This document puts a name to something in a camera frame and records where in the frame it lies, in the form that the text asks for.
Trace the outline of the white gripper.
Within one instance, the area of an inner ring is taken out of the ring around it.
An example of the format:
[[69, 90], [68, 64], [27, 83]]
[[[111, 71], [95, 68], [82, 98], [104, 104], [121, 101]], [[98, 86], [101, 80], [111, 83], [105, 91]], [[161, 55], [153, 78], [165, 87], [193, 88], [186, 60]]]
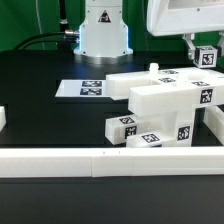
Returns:
[[154, 36], [183, 34], [190, 60], [195, 59], [194, 33], [220, 31], [217, 50], [223, 57], [224, 0], [149, 0], [147, 30]]

